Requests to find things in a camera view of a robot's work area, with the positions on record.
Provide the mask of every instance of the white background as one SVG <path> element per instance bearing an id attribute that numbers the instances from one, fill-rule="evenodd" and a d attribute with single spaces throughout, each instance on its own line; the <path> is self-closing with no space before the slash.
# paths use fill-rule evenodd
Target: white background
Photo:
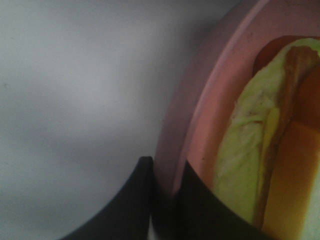
<path id="1" fill-rule="evenodd" d="M 237 2 L 0 0 L 1 240 L 61 238 L 110 201 Z"/>

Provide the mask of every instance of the cheese slice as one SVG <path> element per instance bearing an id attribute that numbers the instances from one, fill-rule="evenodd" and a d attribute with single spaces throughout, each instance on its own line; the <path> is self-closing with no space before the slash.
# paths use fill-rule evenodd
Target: cheese slice
<path id="1" fill-rule="evenodd" d="M 314 189 L 320 184 L 315 184 L 319 161 L 320 134 L 292 121 L 279 145 L 263 232 L 278 240 L 319 239 L 320 223 L 314 219 L 320 216 L 320 192 Z"/>

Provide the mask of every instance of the pink plate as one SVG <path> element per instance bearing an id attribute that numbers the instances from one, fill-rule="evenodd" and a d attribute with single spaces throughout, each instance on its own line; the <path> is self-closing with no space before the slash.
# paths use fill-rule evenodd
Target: pink plate
<path id="1" fill-rule="evenodd" d="M 284 35 L 320 36 L 319 0 L 244 0 L 213 29 L 175 93 L 158 141 L 154 174 L 174 195 L 186 159 L 212 186 L 219 144 L 258 52 Z"/>

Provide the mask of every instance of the black object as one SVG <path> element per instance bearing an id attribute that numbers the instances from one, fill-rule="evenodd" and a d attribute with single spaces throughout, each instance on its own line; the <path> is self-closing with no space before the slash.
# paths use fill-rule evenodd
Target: black object
<path id="1" fill-rule="evenodd" d="M 113 200 L 62 240 L 146 240 L 153 179 L 152 158 L 141 157 Z"/>
<path id="2" fill-rule="evenodd" d="M 62 240 L 146 240 L 150 213 L 161 240 L 271 240 L 219 201 L 188 162 L 179 192 L 166 196 L 151 157 L 141 157 L 114 199 Z"/>

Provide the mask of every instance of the sandwich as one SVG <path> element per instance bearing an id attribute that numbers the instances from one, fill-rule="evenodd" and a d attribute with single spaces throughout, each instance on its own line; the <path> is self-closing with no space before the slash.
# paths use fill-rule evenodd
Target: sandwich
<path id="1" fill-rule="evenodd" d="M 320 37 L 283 36 L 257 55 L 235 102 L 212 192 L 278 240 L 320 239 Z"/>

